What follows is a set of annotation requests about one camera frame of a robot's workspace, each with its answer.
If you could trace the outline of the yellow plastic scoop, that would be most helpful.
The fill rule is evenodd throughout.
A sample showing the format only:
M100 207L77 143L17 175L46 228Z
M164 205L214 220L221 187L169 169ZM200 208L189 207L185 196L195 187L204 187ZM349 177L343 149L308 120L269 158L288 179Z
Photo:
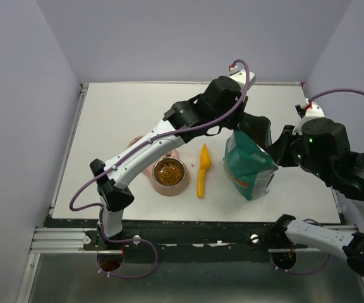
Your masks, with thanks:
M200 165L197 179L197 197L203 198L206 172L211 168L212 160L207 145L204 144L200 154Z

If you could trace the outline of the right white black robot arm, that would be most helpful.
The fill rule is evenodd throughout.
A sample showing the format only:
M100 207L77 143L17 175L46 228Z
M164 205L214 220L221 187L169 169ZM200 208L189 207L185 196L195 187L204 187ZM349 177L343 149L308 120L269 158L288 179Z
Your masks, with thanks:
M344 125L321 117L304 123L300 132L285 126L266 151L278 166L300 167L342 193L364 221L364 153L351 151ZM339 232L282 215L262 240L270 246L301 244L320 249L345 260L364 277L364 233Z

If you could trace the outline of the green pet food bag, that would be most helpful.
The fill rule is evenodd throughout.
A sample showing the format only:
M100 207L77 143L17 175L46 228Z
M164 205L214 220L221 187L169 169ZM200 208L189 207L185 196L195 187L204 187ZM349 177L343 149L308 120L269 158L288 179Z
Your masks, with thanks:
M226 140L224 170L238 192L248 201L265 196L278 166L244 132L235 130Z

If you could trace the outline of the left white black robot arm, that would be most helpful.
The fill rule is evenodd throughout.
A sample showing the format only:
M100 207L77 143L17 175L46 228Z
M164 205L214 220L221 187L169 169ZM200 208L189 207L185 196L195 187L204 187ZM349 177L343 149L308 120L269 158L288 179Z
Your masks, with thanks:
M244 70L219 76L203 93L174 103L149 133L123 153L90 163L103 203L98 241L104 248L114 249L119 244L123 211L134 200L128 188L133 179L166 153L207 135L210 128L236 129L243 117L246 93L254 82L255 74Z

